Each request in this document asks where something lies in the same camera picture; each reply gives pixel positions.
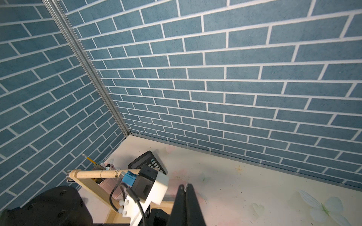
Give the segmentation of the pink pen holder cup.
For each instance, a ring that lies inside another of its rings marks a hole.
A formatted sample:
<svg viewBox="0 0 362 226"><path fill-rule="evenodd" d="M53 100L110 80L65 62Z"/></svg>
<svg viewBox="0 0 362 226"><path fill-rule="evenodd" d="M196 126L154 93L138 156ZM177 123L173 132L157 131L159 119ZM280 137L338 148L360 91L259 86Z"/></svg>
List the pink pen holder cup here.
<svg viewBox="0 0 362 226"><path fill-rule="evenodd" d="M105 162L102 163L96 163L94 160L92 160L90 157L88 157L86 154L82 153L82 156L87 159L87 161L92 163L91 170L117 170L120 169L119 167L114 165L114 158L110 158ZM110 178L106 179L103 177L95 178L93 179L100 187L102 187L107 193L111 193L112 189L117 184L116 178ZM123 193L121 191L121 188L118 187L115 189L114 193L112 194L112 197L116 200L123 199Z"/></svg>

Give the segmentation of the wooden jewelry display stand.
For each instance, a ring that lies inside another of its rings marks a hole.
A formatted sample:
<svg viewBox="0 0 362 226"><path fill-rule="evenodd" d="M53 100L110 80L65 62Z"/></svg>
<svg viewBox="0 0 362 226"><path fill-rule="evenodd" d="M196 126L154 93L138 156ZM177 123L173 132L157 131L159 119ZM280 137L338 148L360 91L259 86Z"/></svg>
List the wooden jewelry display stand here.
<svg viewBox="0 0 362 226"><path fill-rule="evenodd" d="M119 201L114 199L106 190L100 187L94 179L120 179L123 172L121 170L72 170L68 173L68 177L80 185L83 189L97 198L102 204L95 212L100 214L105 208L109 211L106 223L116 224L129 224L130 226L136 226L140 223L141 212L134 201L126 198L124 206L119 204ZM163 198L167 192L169 178L163 173L158 173L156 181L151 188L150 194L146 200L141 200L141 206L146 211L147 208L161 209L165 213L170 214L174 205L174 202L163 201Z"/></svg>

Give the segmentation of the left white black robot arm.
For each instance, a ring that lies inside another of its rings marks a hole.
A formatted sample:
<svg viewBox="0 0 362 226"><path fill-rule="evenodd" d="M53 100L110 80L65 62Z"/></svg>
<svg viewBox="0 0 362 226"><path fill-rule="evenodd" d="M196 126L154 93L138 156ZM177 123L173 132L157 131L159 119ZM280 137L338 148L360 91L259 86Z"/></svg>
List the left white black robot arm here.
<svg viewBox="0 0 362 226"><path fill-rule="evenodd" d="M22 208L1 213L2 226L94 226L92 216L75 188L58 186Z"/></svg>

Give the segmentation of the black calculator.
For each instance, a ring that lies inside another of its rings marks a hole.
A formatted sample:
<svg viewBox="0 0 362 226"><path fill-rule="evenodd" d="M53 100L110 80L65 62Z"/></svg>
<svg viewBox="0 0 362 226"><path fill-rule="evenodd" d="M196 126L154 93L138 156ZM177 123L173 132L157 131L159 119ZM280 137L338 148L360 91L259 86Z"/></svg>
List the black calculator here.
<svg viewBox="0 0 362 226"><path fill-rule="evenodd" d="M158 170L167 175L167 170L162 162L150 150L133 160L128 165L128 169L141 169L144 165L147 165L148 167Z"/></svg>

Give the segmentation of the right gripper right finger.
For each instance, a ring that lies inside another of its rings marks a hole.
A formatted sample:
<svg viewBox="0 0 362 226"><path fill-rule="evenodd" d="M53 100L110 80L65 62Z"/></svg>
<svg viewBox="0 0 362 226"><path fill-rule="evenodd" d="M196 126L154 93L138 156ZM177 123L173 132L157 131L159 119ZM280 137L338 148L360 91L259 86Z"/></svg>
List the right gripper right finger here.
<svg viewBox="0 0 362 226"><path fill-rule="evenodd" d="M192 184L186 185L186 222L188 226L206 226L195 189Z"/></svg>

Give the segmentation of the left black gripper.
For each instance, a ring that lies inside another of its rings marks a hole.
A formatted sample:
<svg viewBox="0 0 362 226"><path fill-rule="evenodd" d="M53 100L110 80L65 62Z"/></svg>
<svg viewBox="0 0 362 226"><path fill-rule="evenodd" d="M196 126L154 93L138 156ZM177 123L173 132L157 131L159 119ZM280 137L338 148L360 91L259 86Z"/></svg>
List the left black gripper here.
<svg viewBox="0 0 362 226"><path fill-rule="evenodd" d="M149 209L146 214L146 226L166 226L170 215L161 209Z"/></svg>

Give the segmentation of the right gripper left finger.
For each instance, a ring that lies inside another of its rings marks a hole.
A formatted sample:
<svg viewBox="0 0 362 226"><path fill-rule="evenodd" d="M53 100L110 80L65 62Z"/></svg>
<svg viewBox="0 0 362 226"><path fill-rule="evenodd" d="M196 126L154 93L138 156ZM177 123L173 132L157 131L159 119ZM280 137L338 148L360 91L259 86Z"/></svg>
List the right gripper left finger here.
<svg viewBox="0 0 362 226"><path fill-rule="evenodd" d="M179 185L171 215L168 219L167 226L186 226L186 191L183 184Z"/></svg>

